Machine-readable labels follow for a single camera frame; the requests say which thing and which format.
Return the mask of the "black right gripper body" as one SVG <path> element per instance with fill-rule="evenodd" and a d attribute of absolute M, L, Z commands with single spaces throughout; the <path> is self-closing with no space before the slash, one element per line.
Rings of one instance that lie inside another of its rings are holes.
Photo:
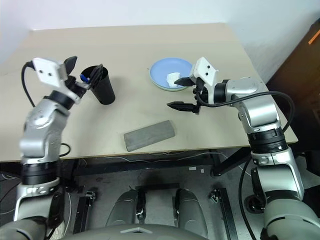
<path fill-rule="evenodd" d="M 205 82 L 201 79 L 201 78 L 197 78 L 195 81 L 195 88 L 194 88 L 194 94 L 195 94 L 195 100 L 198 101 L 198 97 L 197 94 L 199 95 L 199 97 L 201 98 L 201 100 L 208 104 L 208 90 L 205 87 Z"/>

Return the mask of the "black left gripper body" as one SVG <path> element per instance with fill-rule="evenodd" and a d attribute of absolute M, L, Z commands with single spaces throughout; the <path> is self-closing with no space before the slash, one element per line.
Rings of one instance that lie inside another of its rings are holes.
<path fill-rule="evenodd" d="M 90 88 L 89 84 L 77 81 L 74 76 L 68 76 L 65 80 L 65 86 L 78 97 L 83 97 Z"/>

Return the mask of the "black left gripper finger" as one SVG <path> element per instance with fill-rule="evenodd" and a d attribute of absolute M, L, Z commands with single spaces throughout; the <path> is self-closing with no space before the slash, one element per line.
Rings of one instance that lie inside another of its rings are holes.
<path fill-rule="evenodd" d="M 76 62 L 77 62 L 78 57 L 77 56 L 71 56 L 68 57 L 67 59 L 64 60 L 64 66 L 65 66 L 65 71 L 66 71 L 66 77 L 65 81 L 68 80 L 69 78 L 75 79 L 74 76 L 70 75 L 73 69 L 75 68 Z"/>
<path fill-rule="evenodd" d="M 103 75 L 103 65 L 97 65 L 89 75 L 89 84 L 94 87 L 101 79 Z"/>

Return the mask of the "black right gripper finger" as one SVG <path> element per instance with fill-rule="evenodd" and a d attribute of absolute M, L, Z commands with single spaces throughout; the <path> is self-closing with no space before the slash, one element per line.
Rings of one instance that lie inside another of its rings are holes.
<path fill-rule="evenodd" d="M 184 103 L 183 101 L 173 101 L 167 103 L 167 106 L 174 109 L 178 110 L 181 112 L 192 112 L 196 115 L 200 113 L 201 105 L 199 102 L 196 103 L 196 105 L 192 103 Z"/>
<path fill-rule="evenodd" d="M 192 87 L 195 83 L 192 81 L 190 77 L 181 77 L 174 82 L 176 85 L 183 87 Z"/>

